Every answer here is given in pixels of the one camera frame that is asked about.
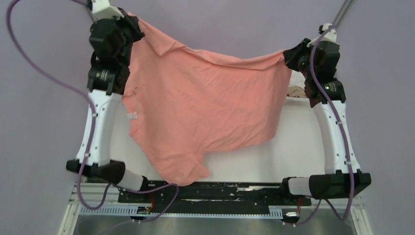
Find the salmon pink t-shirt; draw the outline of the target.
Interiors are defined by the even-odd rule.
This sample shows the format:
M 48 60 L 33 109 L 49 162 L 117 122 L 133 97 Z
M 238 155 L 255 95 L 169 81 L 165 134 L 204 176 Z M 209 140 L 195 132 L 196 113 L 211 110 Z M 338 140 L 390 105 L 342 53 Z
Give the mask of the salmon pink t-shirt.
M 130 136 L 168 183 L 210 175 L 203 157 L 276 135 L 292 71 L 282 51 L 249 59 L 192 49 L 139 20 L 122 104 Z

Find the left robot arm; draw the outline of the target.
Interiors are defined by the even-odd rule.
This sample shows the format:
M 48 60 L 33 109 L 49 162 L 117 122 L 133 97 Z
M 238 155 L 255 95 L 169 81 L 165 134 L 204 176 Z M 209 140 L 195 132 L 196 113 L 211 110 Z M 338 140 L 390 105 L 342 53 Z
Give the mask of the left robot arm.
M 81 147 L 74 160 L 66 163 L 68 171 L 131 190 L 137 202 L 150 195 L 143 185 L 144 176 L 127 170 L 124 162 L 112 160 L 110 143 L 116 112 L 130 75 L 133 44 L 144 37 L 138 18 L 100 19 L 90 27 L 89 42 L 93 48 L 88 72 L 88 109 Z

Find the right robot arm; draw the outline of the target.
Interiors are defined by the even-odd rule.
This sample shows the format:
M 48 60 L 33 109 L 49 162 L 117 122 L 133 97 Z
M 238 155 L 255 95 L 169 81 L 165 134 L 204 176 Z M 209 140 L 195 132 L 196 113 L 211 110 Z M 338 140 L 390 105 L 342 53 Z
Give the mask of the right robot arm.
M 346 94 L 335 77 L 340 47 L 322 41 L 312 56 L 310 43 L 305 38 L 283 56 L 288 68 L 305 77 L 305 94 L 323 141 L 324 174 L 283 179 L 279 197 L 288 205 L 299 195 L 323 200 L 354 197 L 371 184 L 371 175 L 361 171 L 354 155 L 346 123 Z

